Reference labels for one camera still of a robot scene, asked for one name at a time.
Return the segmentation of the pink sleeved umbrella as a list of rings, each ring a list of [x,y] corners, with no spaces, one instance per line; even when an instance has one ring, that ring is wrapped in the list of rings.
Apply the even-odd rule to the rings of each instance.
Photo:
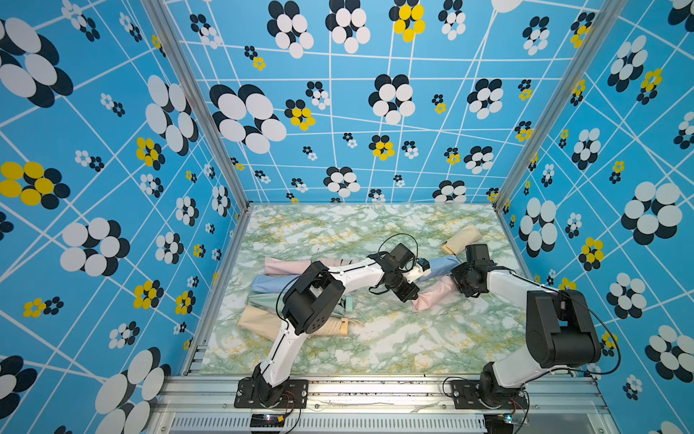
[[[278,260],[267,257],[265,259],[265,275],[288,276],[299,275],[312,264],[311,260]]]
[[[448,294],[456,291],[457,285],[455,285],[455,282],[450,278],[450,276],[445,276],[427,291],[419,293],[417,299],[413,301],[412,311],[422,312],[431,309]]]

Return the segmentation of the mint green umbrella sleeve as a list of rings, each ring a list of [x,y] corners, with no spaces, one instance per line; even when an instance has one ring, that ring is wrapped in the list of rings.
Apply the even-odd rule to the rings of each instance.
[[[256,293],[252,292],[247,301],[249,306],[267,311],[282,310],[283,301],[280,295],[275,293]]]

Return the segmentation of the beige umbrella sleeve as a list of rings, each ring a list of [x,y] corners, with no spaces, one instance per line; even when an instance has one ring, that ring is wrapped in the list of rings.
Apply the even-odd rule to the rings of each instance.
[[[284,322],[275,314],[258,307],[247,306],[240,315],[239,328],[274,341]]]

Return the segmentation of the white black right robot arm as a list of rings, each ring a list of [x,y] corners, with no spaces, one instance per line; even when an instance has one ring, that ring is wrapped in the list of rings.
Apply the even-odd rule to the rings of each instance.
[[[582,293],[524,278],[493,261],[485,244],[468,245],[464,251],[466,261],[451,274],[459,292],[468,298],[495,294],[526,312],[525,345],[488,363],[480,374],[478,390],[485,405],[500,406],[546,374],[600,359],[600,339]]]

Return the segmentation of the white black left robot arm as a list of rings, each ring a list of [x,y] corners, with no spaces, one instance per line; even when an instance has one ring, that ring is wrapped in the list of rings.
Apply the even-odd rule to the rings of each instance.
[[[430,272],[429,261],[418,258],[402,243],[392,251],[379,251],[344,266],[312,262],[281,292],[277,339],[251,374],[253,392],[260,403],[272,406],[280,401],[305,340],[325,325],[344,295],[383,286],[401,302],[414,300],[419,294],[416,281]]]

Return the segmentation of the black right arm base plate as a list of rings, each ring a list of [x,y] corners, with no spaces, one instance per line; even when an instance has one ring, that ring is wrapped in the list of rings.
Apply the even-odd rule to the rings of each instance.
[[[493,390],[477,380],[456,379],[446,383],[457,410],[526,410],[528,398],[521,389]]]

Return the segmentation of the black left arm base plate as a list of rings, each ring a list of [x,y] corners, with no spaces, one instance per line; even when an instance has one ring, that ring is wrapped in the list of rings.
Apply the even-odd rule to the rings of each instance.
[[[278,386],[270,387],[262,377],[256,380],[245,377],[238,383],[234,407],[237,409],[305,409],[308,388],[307,380],[288,379]]]

